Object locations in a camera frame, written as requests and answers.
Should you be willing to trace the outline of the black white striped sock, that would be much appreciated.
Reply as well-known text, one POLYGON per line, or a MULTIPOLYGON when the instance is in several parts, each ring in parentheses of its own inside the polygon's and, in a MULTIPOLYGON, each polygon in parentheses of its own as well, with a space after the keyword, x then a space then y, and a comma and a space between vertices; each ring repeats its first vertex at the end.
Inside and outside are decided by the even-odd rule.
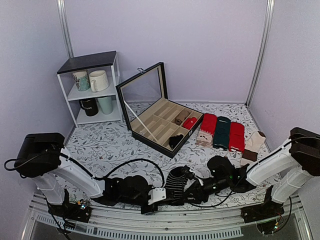
POLYGON ((164 188, 166 189, 166 200, 169 205, 182 206, 185 203, 180 201, 184 193, 187 179, 184 175, 178 173, 178 167, 172 169, 165 182, 164 188))

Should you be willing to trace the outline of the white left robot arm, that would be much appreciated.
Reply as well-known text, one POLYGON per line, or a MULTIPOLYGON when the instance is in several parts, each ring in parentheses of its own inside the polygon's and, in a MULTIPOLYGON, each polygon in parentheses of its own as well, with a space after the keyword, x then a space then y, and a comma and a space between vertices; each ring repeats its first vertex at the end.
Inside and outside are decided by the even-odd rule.
POLYGON ((49 204, 63 216, 74 213, 68 191, 56 179, 59 176, 82 190, 88 198, 105 206, 118 203, 140 206, 141 214, 158 210, 149 192, 152 186, 141 175, 125 178, 97 177, 71 157, 60 133, 28 134, 14 161, 14 170, 31 178, 49 204))

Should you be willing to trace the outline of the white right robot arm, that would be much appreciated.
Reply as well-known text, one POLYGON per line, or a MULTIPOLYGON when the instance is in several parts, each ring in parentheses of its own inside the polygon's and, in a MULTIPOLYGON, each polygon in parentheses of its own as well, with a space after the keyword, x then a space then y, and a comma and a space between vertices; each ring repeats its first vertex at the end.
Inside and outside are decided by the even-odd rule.
POLYGON ((209 195, 229 188, 233 193, 246 193, 273 175, 289 169, 281 182, 266 192, 266 201, 259 206, 262 218, 269 218, 291 194, 308 180, 320 175, 320 136, 314 132, 295 127, 285 142, 269 155, 258 160, 258 151, 266 136, 254 132, 244 144, 240 167, 236 168, 228 158, 214 156, 207 162, 211 176, 201 178, 188 166, 174 168, 170 176, 173 186, 182 194, 182 203, 207 202, 209 195))

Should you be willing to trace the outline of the rolled black sock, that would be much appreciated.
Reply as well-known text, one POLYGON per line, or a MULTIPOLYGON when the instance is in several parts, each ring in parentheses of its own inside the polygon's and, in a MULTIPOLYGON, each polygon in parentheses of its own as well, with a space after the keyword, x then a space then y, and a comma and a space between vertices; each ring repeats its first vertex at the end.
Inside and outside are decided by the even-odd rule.
POLYGON ((172 150, 175 149, 175 147, 178 145, 178 143, 183 139, 183 135, 182 134, 179 134, 179 135, 176 135, 176 136, 171 136, 169 138, 169 146, 172 150))

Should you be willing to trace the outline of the red beige patterned sock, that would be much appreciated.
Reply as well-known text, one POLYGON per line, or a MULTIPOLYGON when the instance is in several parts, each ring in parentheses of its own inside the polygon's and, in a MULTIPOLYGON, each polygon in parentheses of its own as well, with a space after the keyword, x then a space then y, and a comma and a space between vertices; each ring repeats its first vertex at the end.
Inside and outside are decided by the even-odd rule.
POLYGON ((213 138, 215 134, 217 116, 211 113, 205 113, 200 130, 196 137, 196 145, 210 148, 213 146, 213 138))

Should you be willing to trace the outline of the dark green sock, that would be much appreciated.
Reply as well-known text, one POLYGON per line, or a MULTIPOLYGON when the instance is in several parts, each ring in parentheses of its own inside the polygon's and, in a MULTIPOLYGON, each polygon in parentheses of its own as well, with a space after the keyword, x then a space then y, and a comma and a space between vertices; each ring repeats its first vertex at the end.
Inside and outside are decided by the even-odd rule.
POLYGON ((213 136, 213 147, 216 149, 227 150, 230 141, 231 120, 224 116, 217 118, 215 132, 213 136))

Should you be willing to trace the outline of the rolled red sock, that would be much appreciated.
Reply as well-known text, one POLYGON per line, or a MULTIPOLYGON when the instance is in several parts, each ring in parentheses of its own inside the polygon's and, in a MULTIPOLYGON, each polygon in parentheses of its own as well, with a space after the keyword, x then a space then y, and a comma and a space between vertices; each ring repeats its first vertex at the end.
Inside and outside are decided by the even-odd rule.
POLYGON ((198 119, 196 117, 188 117, 184 123, 183 123, 183 127, 187 130, 191 130, 192 127, 195 125, 195 123, 198 121, 198 119))

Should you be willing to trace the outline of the red white sock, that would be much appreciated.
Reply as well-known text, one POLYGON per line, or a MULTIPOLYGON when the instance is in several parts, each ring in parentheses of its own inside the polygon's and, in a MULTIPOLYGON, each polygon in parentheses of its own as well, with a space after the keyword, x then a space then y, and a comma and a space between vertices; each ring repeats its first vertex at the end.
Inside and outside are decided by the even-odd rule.
POLYGON ((229 131, 229 151, 243 153, 245 150, 245 127, 241 123, 231 122, 229 131))

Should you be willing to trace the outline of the floral white table mat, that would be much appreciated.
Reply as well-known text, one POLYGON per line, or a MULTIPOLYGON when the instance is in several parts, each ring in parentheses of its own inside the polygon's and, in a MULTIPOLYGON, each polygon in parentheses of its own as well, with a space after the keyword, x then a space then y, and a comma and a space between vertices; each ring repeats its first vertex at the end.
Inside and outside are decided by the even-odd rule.
MULTIPOLYGON (((243 104, 182 103, 182 105, 201 113, 210 113, 217 117, 227 117, 232 122, 243 124, 246 140, 258 130, 254 120, 243 104)), ((140 158, 156 163, 161 168, 165 178, 170 170, 185 165, 196 170, 198 176, 208 178, 211 174, 207 168, 207 162, 210 158, 217 155, 227 157, 236 168, 240 167, 240 153, 196 145, 199 129, 200 127, 193 132, 174 158, 169 158, 134 139, 131 132, 128 131, 125 122, 120 123, 119 121, 81 125, 74 130, 66 148, 75 160, 89 171, 92 171, 97 177, 105 176, 116 166, 124 162, 140 158)), ((135 175, 143 176, 149 184, 155 187, 162 185, 159 171, 153 164, 144 161, 126 164, 112 173, 110 177, 125 178, 135 175)), ((88 199, 87 195, 73 184, 63 180, 59 176, 56 176, 56 179, 59 184, 68 190, 71 202, 88 199)), ((275 185, 280 179, 280 175, 276 174, 252 191, 232 193, 224 203, 216 208, 255 205, 263 202, 267 188, 275 185)), ((198 205, 216 205, 223 201, 230 191, 227 188, 217 193, 217 195, 210 195, 207 202, 198 205)))

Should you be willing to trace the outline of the rolled tan sock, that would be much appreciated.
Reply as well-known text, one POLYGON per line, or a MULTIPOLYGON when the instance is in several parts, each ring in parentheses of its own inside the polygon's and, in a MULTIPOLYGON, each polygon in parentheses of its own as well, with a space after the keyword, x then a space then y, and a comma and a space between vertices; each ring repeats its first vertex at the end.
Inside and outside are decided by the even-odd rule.
POLYGON ((181 125, 183 123, 183 121, 188 117, 188 115, 190 114, 189 111, 187 110, 182 110, 174 119, 174 123, 176 125, 181 125))

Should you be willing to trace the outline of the black compartment storage box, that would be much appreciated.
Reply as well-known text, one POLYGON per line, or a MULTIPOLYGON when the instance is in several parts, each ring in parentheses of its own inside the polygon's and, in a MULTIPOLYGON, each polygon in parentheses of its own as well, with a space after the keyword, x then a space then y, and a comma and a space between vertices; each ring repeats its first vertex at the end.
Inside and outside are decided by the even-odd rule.
POLYGON ((132 136, 154 150, 173 158, 202 123, 203 113, 169 100, 165 65, 158 62, 116 86, 125 123, 132 136), (182 111, 190 112, 187 118, 196 117, 197 122, 188 130, 175 124, 182 111), (178 145, 171 149, 169 138, 183 135, 178 145))

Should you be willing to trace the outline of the cream brown striped sock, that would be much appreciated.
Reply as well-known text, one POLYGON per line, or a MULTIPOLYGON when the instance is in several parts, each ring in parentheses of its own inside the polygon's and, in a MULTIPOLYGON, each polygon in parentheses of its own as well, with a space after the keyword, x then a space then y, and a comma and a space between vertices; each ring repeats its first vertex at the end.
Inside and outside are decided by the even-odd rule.
POLYGON ((240 166, 245 166, 257 161, 258 152, 266 140, 266 135, 261 131, 255 131, 245 142, 244 152, 240 160, 240 166))

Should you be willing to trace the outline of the mint green tumbler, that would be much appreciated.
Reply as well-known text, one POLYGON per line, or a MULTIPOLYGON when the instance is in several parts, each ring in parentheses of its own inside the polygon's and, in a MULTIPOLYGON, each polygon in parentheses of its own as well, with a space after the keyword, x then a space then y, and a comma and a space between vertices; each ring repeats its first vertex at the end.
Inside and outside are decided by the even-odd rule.
POLYGON ((113 112, 113 104, 111 96, 104 96, 97 98, 100 108, 105 115, 109 115, 113 112))

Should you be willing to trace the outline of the black mug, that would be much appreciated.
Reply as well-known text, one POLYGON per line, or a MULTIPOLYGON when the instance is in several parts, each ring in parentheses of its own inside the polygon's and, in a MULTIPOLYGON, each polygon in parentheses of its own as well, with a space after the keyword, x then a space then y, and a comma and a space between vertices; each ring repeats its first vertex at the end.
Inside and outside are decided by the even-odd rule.
POLYGON ((86 98, 79 100, 80 108, 85 111, 88 117, 93 117, 98 114, 99 109, 95 98, 86 98))

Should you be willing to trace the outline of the white shelf black top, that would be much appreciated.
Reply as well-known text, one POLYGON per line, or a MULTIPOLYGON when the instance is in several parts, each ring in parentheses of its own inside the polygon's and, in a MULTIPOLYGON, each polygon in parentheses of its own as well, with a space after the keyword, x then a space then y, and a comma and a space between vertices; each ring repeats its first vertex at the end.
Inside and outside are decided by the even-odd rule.
POLYGON ((57 78, 76 127, 123 121, 116 90, 121 82, 117 51, 69 58, 57 78))

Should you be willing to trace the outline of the white ceramic mug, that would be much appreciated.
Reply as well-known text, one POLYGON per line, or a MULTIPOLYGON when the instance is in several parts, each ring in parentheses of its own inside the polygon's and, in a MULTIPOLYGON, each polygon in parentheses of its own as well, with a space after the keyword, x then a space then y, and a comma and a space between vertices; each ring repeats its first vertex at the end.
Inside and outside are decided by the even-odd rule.
POLYGON ((96 70, 89 74, 90 88, 96 93, 109 87, 109 81, 105 70, 96 70))

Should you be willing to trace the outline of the patterned teal white mug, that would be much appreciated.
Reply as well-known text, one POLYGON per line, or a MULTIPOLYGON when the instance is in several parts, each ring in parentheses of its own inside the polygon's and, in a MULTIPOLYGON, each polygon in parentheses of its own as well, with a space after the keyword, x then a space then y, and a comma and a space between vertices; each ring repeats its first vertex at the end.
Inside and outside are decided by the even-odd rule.
POLYGON ((73 72, 72 77, 79 92, 84 92, 91 88, 87 70, 73 72))

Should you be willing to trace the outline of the aluminium front rail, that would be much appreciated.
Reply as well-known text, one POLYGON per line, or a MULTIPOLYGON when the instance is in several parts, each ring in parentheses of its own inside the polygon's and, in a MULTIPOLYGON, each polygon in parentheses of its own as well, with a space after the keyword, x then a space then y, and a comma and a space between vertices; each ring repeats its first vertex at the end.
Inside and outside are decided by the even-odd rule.
POLYGON ((299 196, 284 203, 280 231, 267 234, 275 217, 245 222, 242 207, 198 208, 192 205, 161 206, 158 212, 143 215, 134 206, 114 207, 91 204, 88 222, 76 221, 69 237, 83 236, 110 240, 311 240, 313 235, 299 196))

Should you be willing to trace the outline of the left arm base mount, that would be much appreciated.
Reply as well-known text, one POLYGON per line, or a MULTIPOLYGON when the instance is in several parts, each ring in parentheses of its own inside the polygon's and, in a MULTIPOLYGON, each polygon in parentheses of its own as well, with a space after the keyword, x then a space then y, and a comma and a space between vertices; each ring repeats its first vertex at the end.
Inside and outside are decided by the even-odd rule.
POLYGON ((80 203, 69 201, 69 192, 64 189, 64 199, 62 205, 48 204, 48 210, 54 216, 62 217, 64 220, 74 220, 88 223, 91 217, 92 208, 86 201, 80 203))

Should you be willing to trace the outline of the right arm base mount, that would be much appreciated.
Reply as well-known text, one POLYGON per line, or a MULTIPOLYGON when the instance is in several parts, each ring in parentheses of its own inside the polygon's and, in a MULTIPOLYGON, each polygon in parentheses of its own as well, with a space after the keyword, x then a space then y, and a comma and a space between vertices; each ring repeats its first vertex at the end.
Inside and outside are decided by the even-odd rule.
POLYGON ((290 209, 289 214, 286 220, 282 214, 285 213, 283 208, 283 203, 275 203, 272 201, 272 188, 270 186, 265 193, 264 202, 257 205, 243 207, 241 209, 241 217, 243 218, 245 223, 257 222, 266 220, 272 217, 278 217, 278 219, 274 219, 273 221, 267 221, 263 223, 259 223, 257 225, 258 231, 265 235, 273 235, 282 230, 288 223, 291 213, 292 213, 292 198, 289 197, 290 209))

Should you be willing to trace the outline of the right aluminium corner post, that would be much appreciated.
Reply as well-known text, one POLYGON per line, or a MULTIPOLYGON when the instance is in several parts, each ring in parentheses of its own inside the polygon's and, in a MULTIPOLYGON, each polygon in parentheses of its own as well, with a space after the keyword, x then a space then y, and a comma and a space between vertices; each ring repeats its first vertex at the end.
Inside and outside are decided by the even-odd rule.
POLYGON ((262 31, 261 42, 260 42, 260 47, 259 47, 259 51, 258 51, 258 57, 257 57, 257 61, 255 64, 249 92, 248 92, 246 102, 245 102, 245 105, 248 108, 250 108, 250 106, 253 102, 255 91, 258 86, 258 81, 259 81, 259 77, 260 77, 260 73, 262 70, 263 61, 264 61, 264 57, 265 57, 265 53, 266 53, 266 49, 267 49, 268 38, 270 35, 270 31, 271 31, 274 7, 275 7, 275 0, 267 0, 265 17, 264 17, 264 24, 263 24, 263 31, 262 31))

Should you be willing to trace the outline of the aluminium corner post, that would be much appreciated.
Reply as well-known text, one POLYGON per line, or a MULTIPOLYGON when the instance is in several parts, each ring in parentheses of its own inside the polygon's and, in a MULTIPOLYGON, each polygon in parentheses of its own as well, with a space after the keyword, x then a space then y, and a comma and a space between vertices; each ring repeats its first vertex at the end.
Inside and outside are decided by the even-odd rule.
POLYGON ((74 51, 72 47, 72 41, 71 41, 71 36, 70 36, 70 31, 68 26, 65 1, 57 0, 56 3, 57 3, 58 16, 59 16, 59 21, 60 21, 60 26, 62 30, 62 36, 63 36, 66 52, 69 58, 73 58, 74 51))
POLYGON ((260 73, 262 70, 263 61, 264 61, 264 57, 265 57, 265 53, 266 53, 266 49, 267 49, 268 38, 270 35, 270 31, 271 31, 274 7, 275 7, 275 0, 267 0, 265 17, 264 17, 264 24, 263 24, 263 31, 262 31, 261 42, 260 42, 260 47, 259 47, 259 51, 258 51, 258 57, 257 57, 257 61, 255 64, 249 92, 248 92, 246 102, 245 102, 245 105, 248 108, 250 108, 250 106, 253 102, 255 91, 258 86, 258 81, 259 81, 259 77, 260 77, 260 73))

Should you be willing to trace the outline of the left aluminium corner post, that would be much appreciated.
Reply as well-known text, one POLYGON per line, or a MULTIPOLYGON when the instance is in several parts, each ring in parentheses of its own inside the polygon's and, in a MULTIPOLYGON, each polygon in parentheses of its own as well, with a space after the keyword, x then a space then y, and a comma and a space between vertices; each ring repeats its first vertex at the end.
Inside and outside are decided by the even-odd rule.
POLYGON ((65 1, 57 0, 56 3, 57 3, 58 16, 59 16, 59 21, 60 21, 60 26, 62 30, 62 36, 63 36, 66 52, 69 58, 73 58, 74 51, 72 47, 72 41, 71 41, 71 36, 70 36, 70 31, 68 26, 65 1))

